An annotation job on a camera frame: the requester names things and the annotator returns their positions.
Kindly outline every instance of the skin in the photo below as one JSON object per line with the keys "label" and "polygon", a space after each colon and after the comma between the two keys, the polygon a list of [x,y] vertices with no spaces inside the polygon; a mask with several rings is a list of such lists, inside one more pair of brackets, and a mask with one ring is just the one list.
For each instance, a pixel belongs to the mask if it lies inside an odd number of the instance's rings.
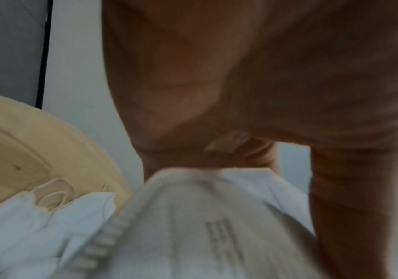
{"label": "skin", "polygon": [[[398,0],[104,0],[109,87],[145,176],[271,167],[308,145],[337,278],[388,279],[398,185]],[[232,153],[205,150],[232,131]]]}

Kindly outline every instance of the mask ear loop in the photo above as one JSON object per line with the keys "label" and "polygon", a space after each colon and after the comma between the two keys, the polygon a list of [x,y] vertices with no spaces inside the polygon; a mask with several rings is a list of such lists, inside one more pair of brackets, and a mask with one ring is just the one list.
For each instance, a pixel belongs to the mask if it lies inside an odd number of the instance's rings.
{"label": "mask ear loop", "polygon": [[68,193],[65,192],[65,191],[56,191],[56,192],[52,192],[52,193],[49,193],[49,194],[43,196],[43,197],[36,203],[37,206],[42,206],[42,205],[43,205],[43,202],[44,202],[46,199],[50,198],[51,196],[57,195],[57,194],[63,195],[63,198],[61,199],[60,204],[59,204],[56,208],[52,209],[51,211],[55,211],[55,210],[57,210],[57,209],[60,209],[60,208],[62,208],[62,207],[65,206],[65,205],[69,205],[69,204],[71,204],[71,203],[75,200],[76,195],[75,195],[75,188],[74,188],[73,184],[72,184],[69,180],[67,180],[67,179],[65,179],[65,178],[61,178],[61,177],[60,177],[60,178],[51,179],[51,180],[49,180],[48,182],[46,182],[46,183],[44,183],[44,184],[41,184],[41,185],[39,185],[39,186],[36,186],[36,187],[33,188],[32,190],[30,190],[30,192],[35,193],[36,190],[41,189],[41,188],[44,188],[44,187],[47,187],[47,186],[51,185],[52,183],[54,183],[54,182],[56,182],[56,181],[63,181],[63,182],[65,182],[66,184],[68,184],[68,185],[70,186],[71,194],[72,194],[72,199],[71,199],[71,201],[65,204],[65,201],[66,201],[66,199],[67,199],[67,197],[68,197]]}

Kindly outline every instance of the white wall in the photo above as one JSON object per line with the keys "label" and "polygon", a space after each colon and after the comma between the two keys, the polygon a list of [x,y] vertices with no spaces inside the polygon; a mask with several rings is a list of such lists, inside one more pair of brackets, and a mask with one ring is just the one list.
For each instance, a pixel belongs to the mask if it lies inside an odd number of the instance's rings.
{"label": "white wall", "polygon": [[[54,0],[44,110],[104,146],[133,188],[142,184],[141,161],[130,145],[105,79],[100,0]],[[308,148],[284,144],[280,156],[285,179],[307,192]],[[398,253],[396,262],[398,278]]]}

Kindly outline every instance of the yellow surface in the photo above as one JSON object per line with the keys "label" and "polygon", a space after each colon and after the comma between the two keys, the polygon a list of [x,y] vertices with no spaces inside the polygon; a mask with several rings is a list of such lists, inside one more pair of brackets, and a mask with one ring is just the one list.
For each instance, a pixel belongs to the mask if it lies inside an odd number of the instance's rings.
{"label": "yellow surface", "polygon": [[[0,96],[0,203],[58,177],[69,180],[77,196],[104,185],[117,193],[117,206],[130,196],[121,171],[95,142],[41,110]],[[52,187],[68,189],[62,182]]]}

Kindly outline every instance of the gray panel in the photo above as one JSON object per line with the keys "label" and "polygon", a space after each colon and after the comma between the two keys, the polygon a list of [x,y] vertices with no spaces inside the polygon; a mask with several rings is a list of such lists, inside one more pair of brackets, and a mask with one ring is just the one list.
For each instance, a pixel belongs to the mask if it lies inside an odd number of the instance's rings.
{"label": "gray panel", "polygon": [[0,95],[35,105],[47,0],[0,0]]}

